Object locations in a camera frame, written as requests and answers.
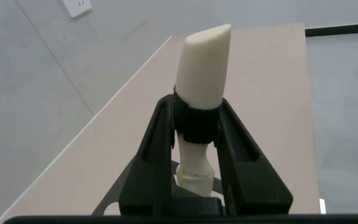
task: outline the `white wall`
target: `white wall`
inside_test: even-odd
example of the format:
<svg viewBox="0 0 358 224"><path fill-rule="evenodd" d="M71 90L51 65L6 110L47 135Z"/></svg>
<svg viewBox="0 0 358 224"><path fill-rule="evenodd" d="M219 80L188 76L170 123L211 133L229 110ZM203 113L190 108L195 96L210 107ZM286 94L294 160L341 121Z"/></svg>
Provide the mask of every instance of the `white wall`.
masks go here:
<svg viewBox="0 0 358 224"><path fill-rule="evenodd" d="M91 119L15 1L0 1L0 215Z"/></svg>
<svg viewBox="0 0 358 224"><path fill-rule="evenodd" d="M357 0L91 3L72 20L61 0L0 1L0 214L170 35L358 23Z"/></svg>

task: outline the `black clamp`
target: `black clamp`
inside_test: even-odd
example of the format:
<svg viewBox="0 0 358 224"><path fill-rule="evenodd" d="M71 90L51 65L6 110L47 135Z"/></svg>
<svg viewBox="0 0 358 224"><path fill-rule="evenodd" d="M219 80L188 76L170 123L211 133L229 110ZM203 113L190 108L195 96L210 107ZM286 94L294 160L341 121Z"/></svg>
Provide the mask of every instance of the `black clamp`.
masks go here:
<svg viewBox="0 0 358 224"><path fill-rule="evenodd" d="M192 108L183 101L173 87L173 119L175 130L183 139L195 144L209 144L215 140L219 130L221 105L211 110Z"/></svg>

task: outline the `electrical socket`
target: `electrical socket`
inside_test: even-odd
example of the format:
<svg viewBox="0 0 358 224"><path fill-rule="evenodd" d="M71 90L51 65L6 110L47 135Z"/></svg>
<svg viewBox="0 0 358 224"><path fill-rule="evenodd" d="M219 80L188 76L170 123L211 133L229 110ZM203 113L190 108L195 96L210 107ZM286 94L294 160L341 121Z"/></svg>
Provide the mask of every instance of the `electrical socket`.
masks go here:
<svg viewBox="0 0 358 224"><path fill-rule="evenodd" d="M92 9L90 0L62 0L71 18Z"/></svg>

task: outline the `black mount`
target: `black mount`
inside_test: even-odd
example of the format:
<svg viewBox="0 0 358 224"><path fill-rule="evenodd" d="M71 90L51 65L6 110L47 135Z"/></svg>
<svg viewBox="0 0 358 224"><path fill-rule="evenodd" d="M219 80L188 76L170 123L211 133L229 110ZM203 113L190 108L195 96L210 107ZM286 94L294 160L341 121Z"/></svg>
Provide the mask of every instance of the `black mount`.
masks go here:
<svg viewBox="0 0 358 224"><path fill-rule="evenodd" d="M153 217L225 216L220 199L172 191L175 144L173 95L157 103L119 197L121 215ZM214 140L226 216L287 214L292 194L223 99Z"/></svg>

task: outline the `beige tabletop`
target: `beige tabletop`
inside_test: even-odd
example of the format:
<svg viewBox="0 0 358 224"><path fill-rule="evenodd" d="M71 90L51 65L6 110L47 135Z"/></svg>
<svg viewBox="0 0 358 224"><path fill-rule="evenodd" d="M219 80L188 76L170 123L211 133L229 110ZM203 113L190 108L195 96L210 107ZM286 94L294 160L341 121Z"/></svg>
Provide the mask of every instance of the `beige tabletop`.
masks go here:
<svg viewBox="0 0 358 224"><path fill-rule="evenodd" d="M292 192L290 213L319 213L303 24L231 36L224 97ZM172 92L184 38L171 37L0 221L91 214L135 155L157 101ZM212 145L208 157L219 178Z"/></svg>

